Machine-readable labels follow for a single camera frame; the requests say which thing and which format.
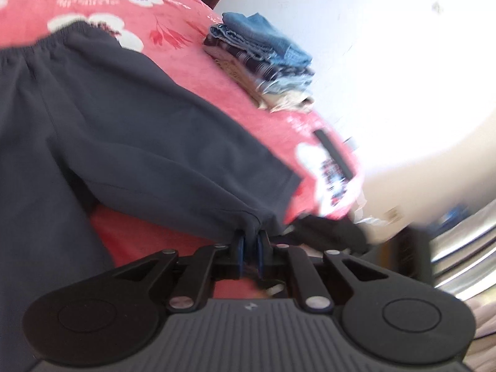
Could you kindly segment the red floral bed blanket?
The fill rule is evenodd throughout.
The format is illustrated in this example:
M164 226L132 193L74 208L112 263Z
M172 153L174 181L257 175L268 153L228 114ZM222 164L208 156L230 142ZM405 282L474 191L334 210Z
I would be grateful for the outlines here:
M334 244L341 233L356 232L348 213L360 181L353 182L341 203L334 201L331 166L314 134L292 130L283 113L255 108L205 52L203 41L219 17L200 0L1 0L1 52L33 45L80 21L103 29L125 49L147 56L177 85L221 110L299 176L281 232L269 234L276 242L312 247L318 240ZM113 239L100 235L90 219L100 206L105 205L92 200L87 216L113 262L109 270L128 262L118 252L119 245L141 245L148 253L156 252L157 245L128 224L120 224ZM113 212L121 220L132 217Z

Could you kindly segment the blue denim folded garment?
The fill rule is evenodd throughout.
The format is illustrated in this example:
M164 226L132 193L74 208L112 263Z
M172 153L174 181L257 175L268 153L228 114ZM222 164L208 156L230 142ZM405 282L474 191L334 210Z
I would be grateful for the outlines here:
M229 30L258 48L274 53L273 57L282 64L308 66L312 62L313 57L310 54L259 13L245 16L226 12L222 14L222 19Z

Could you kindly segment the black smartphone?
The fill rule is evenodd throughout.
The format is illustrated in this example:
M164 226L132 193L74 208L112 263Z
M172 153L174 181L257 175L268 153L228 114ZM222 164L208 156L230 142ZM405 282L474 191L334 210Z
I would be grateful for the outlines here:
M326 132L323 129L316 129L314 130L313 134L316 137L316 139L320 141L320 143L325 148L325 150L328 152L331 159L333 159L334 162L337 164L337 166L340 168L346 180L352 180L355 177L356 173L351 168L348 160L340 153L340 150L334 145L334 143L328 137Z

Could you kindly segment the dark grey shorts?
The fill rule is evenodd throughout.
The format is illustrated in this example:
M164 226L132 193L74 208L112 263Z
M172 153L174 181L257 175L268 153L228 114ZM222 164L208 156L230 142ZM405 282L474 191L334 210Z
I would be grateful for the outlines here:
M88 219L115 211L228 243L281 232L299 176L147 56L75 22L1 52L1 368L45 293L111 269Z

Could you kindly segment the beige folded garment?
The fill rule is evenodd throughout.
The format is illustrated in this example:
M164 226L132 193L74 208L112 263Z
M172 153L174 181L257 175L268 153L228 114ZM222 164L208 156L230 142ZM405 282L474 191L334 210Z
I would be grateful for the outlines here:
M234 63L219 59L215 59L215 63L247 93L258 109L270 113L281 111L308 113L311 111L314 99L308 92L294 90L279 94L260 92L250 83L247 76L241 74L241 70Z

